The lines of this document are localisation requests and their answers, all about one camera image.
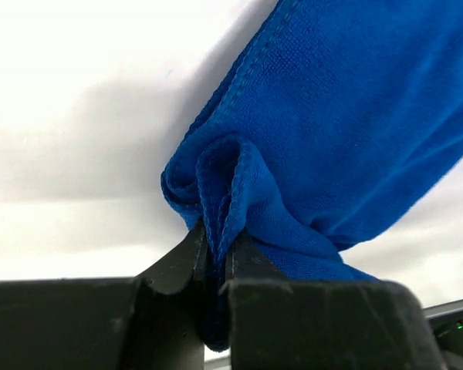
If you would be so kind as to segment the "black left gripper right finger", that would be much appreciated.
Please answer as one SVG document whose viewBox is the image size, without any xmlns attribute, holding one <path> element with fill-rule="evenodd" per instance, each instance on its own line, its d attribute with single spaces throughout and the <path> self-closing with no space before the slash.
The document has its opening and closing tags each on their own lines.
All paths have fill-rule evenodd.
<svg viewBox="0 0 463 370">
<path fill-rule="evenodd" d="M 243 230 L 225 258 L 225 280 L 236 278 L 285 280 L 286 275 L 259 250 L 247 230 Z"/>
</svg>

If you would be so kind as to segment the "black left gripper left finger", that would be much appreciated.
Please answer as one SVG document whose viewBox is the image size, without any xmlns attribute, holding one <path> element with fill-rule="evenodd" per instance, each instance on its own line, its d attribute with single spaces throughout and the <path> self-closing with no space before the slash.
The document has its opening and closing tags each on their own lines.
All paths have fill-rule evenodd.
<svg viewBox="0 0 463 370">
<path fill-rule="evenodd" d="M 205 226 L 199 220 L 182 242 L 137 276 L 134 369 L 203 369 L 198 319 L 204 299 L 194 276 L 206 247 Z"/>
</svg>

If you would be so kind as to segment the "blue towel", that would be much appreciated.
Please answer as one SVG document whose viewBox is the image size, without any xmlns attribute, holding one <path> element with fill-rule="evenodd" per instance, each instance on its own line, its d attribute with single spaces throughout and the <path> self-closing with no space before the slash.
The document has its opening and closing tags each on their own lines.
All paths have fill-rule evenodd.
<svg viewBox="0 0 463 370">
<path fill-rule="evenodd" d="M 161 175 L 210 275 L 246 230 L 288 277 L 367 281 L 340 254 L 463 157 L 463 1 L 280 1 Z"/>
</svg>

